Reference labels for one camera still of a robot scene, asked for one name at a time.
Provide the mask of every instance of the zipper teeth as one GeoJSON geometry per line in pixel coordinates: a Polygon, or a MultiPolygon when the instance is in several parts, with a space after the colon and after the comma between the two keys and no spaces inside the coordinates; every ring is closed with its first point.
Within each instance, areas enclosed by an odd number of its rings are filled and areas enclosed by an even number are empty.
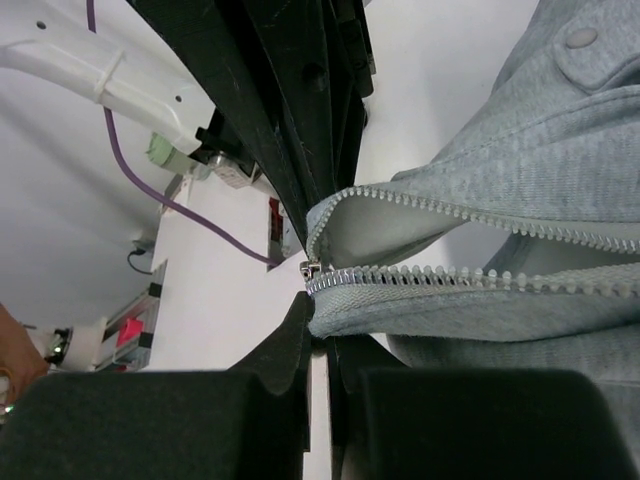
{"type": "Polygon", "coordinates": [[[312,234],[309,236],[307,250],[309,252],[310,260],[316,262],[319,260],[319,253],[316,252],[315,247],[320,239],[320,235],[329,222],[329,217],[331,217],[331,214],[337,205],[345,198],[354,196],[378,198],[390,203],[403,204],[405,206],[420,208],[421,210],[427,210],[429,212],[452,215],[453,217],[460,218],[464,221],[469,220],[472,222],[484,223],[492,227],[510,231],[514,234],[519,233],[521,235],[530,235],[532,237],[537,236],[539,238],[546,238],[549,240],[564,240],[565,242],[571,242],[576,245],[579,244],[598,250],[602,249],[605,251],[634,254],[640,249],[638,242],[632,240],[622,240],[604,235],[597,235],[595,233],[581,232],[569,228],[548,227],[525,222],[512,222],[490,214],[472,213],[467,209],[457,207],[455,205],[418,198],[412,195],[386,192],[372,187],[350,187],[338,192],[334,197],[332,197],[329,205],[324,211],[324,214],[316,224],[312,234]]]}
{"type": "Polygon", "coordinates": [[[481,268],[470,271],[468,268],[457,270],[454,267],[445,270],[437,267],[354,267],[344,268],[317,275],[306,283],[307,293],[314,295],[322,290],[341,285],[379,285],[379,286],[427,286],[427,287],[472,287],[477,290],[506,290],[530,293],[569,293],[601,295],[604,297],[640,297],[640,284],[615,282],[572,282],[554,281],[540,275],[527,276],[521,273],[512,276],[511,272],[501,275],[495,270],[485,273],[481,268]]]}

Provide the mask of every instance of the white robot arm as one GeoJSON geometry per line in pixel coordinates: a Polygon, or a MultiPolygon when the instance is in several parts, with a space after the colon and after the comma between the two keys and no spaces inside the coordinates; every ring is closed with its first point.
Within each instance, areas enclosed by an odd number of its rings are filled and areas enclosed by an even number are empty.
{"type": "Polygon", "coordinates": [[[179,151],[201,144],[215,106],[193,79],[145,69],[122,48],[74,23],[42,0],[7,0],[0,68],[56,83],[149,127],[179,151]]]}

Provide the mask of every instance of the red object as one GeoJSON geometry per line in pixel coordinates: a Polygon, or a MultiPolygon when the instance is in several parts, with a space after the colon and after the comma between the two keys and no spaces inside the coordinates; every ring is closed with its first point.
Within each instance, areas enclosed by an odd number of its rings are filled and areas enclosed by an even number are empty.
{"type": "Polygon", "coordinates": [[[120,333],[118,334],[118,341],[116,342],[116,347],[124,345],[132,338],[140,335],[143,327],[144,327],[144,323],[138,320],[137,318],[127,318],[127,321],[124,323],[124,325],[120,329],[120,333]]]}

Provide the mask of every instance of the black cable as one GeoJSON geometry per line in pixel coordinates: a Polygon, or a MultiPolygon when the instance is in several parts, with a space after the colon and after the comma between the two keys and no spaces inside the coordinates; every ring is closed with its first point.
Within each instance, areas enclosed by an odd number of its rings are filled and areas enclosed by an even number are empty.
{"type": "Polygon", "coordinates": [[[145,272],[144,270],[140,270],[138,267],[136,267],[132,262],[131,262],[131,257],[140,257],[142,255],[144,255],[145,253],[147,253],[146,251],[142,250],[141,248],[136,248],[135,250],[133,250],[132,252],[129,252],[129,255],[127,255],[127,263],[129,264],[129,266],[136,272],[141,273],[143,275],[152,275],[153,272],[145,272]]]}

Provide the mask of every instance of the power cord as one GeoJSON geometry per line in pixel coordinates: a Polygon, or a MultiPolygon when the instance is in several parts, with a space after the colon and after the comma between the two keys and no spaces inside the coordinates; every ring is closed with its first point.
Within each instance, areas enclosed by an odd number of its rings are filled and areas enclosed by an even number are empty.
{"type": "Polygon", "coordinates": [[[134,270],[134,271],[136,271],[138,273],[141,273],[142,275],[153,275],[153,272],[146,272],[144,270],[140,270],[131,261],[131,257],[141,257],[145,253],[147,253],[146,250],[143,250],[141,248],[136,248],[135,250],[129,252],[129,255],[127,255],[127,263],[129,264],[129,266],[131,267],[132,270],[134,270]]]}
{"type": "MultiPolygon", "coordinates": [[[[90,31],[92,31],[93,33],[96,33],[96,11],[95,11],[94,3],[95,3],[94,0],[87,0],[87,25],[90,31]]],[[[174,202],[169,197],[161,194],[160,192],[157,192],[156,190],[151,188],[149,185],[147,185],[142,179],[140,179],[133,172],[133,170],[131,170],[127,161],[122,155],[122,150],[120,149],[120,143],[118,141],[118,134],[116,132],[116,125],[113,120],[113,112],[108,108],[105,108],[104,118],[107,123],[107,132],[109,133],[109,143],[111,143],[111,150],[113,151],[113,156],[115,157],[116,162],[120,167],[120,170],[122,170],[122,173],[124,173],[124,175],[131,181],[131,183],[133,183],[136,187],[138,187],[140,190],[142,190],[144,193],[149,195],[154,200],[162,203],[163,205],[171,208],[172,210],[175,210],[176,212],[184,215],[190,220],[193,220],[194,222],[199,223],[203,227],[208,228],[213,233],[221,237],[226,242],[230,243],[232,246],[240,250],[245,255],[255,260],[258,260],[259,262],[262,262],[266,265],[269,265],[271,267],[276,267],[279,265],[279,262],[272,260],[268,257],[265,257],[263,255],[260,255],[257,252],[254,252],[253,250],[245,246],[243,243],[241,243],[239,240],[237,240],[235,237],[233,237],[229,232],[220,228],[218,225],[211,222],[210,220],[207,220],[202,215],[199,215],[193,210],[183,205],[180,205],[177,202],[174,202]]]]}

